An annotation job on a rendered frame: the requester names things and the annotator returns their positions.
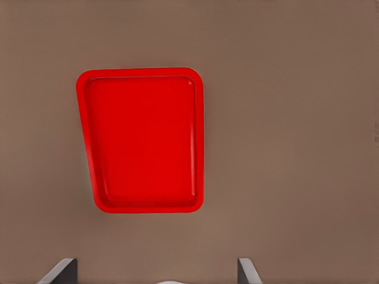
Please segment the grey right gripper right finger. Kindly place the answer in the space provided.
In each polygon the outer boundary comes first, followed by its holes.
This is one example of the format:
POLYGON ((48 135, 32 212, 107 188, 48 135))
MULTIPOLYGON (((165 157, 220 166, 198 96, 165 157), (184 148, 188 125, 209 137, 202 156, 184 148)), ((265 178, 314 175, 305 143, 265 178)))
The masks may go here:
POLYGON ((258 271, 252 260, 240 257, 237 260, 237 283, 238 284, 263 284, 258 271))

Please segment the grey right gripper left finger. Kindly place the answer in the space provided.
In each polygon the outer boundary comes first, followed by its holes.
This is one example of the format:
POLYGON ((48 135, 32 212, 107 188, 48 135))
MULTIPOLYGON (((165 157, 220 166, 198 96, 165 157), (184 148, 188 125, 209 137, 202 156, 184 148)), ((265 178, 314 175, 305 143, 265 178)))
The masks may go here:
POLYGON ((36 284, 78 284, 77 259, 65 258, 61 260, 36 284))

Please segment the red rectangular plastic tray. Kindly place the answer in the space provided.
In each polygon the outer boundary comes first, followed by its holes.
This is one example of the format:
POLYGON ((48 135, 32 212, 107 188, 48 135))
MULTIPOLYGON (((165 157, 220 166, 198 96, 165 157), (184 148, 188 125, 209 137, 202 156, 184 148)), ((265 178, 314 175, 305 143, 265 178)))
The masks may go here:
POLYGON ((204 86, 189 67, 97 69, 76 82, 96 206, 186 213, 204 202, 204 86))

